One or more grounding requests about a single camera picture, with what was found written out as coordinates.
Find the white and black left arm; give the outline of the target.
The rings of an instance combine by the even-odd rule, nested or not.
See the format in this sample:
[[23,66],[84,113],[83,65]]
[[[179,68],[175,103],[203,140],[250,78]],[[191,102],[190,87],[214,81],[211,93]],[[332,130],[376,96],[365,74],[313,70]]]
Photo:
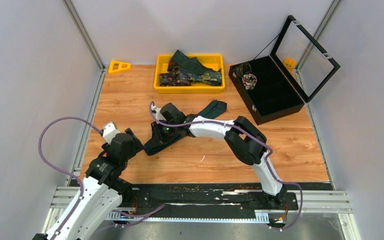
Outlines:
[[130,128],[120,132],[113,123],[102,136],[102,152],[90,162],[81,188],[56,223],[35,240],[87,240],[111,211],[132,203],[132,184],[120,176],[144,146]]

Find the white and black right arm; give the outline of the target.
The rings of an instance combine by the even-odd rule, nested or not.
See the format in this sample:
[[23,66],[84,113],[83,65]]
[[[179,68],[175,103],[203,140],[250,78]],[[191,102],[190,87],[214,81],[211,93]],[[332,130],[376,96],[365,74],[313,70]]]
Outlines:
[[151,139],[144,145],[146,154],[155,155],[185,137],[224,140],[235,157],[254,170],[266,204],[278,209],[286,201],[286,188],[270,162],[267,138],[244,116],[217,120],[226,108],[225,102],[213,100],[199,113],[186,115],[171,102],[161,108],[151,102],[149,112],[154,121]]

